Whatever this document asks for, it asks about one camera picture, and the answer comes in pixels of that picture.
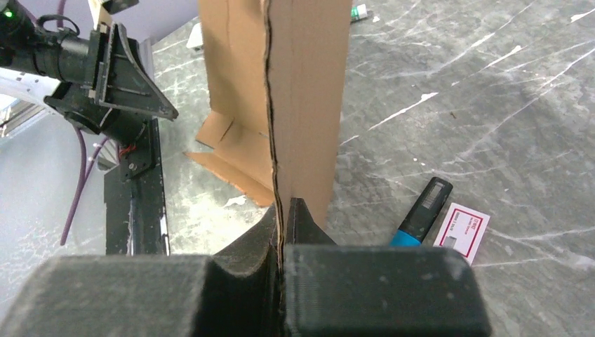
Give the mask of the brown cardboard box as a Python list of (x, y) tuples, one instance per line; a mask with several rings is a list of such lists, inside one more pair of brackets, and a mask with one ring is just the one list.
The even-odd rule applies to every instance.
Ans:
[(259, 206), (333, 196), (350, 1), (200, 1), (210, 114), (189, 158)]

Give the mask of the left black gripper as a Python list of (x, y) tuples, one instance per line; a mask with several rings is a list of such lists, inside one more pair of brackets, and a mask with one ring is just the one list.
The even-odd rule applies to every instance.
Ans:
[(103, 25), (82, 39), (65, 29), (27, 27), (33, 69), (60, 81), (46, 99), (66, 118), (122, 145), (136, 143), (148, 116), (174, 120), (178, 110), (140, 64), (137, 41), (118, 22)]

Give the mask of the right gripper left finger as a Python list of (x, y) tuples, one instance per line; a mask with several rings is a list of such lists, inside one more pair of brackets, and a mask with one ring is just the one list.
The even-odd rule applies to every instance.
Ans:
[(1, 323), (2, 336), (278, 336), (268, 210), (209, 255), (47, 260)]

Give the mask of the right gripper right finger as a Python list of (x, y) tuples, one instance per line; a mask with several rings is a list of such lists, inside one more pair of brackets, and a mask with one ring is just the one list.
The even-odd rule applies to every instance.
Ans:
[(339, 246), (291, 201), (283, 255), (287, 336), (490, 336), (470, 265), (434, 247)]

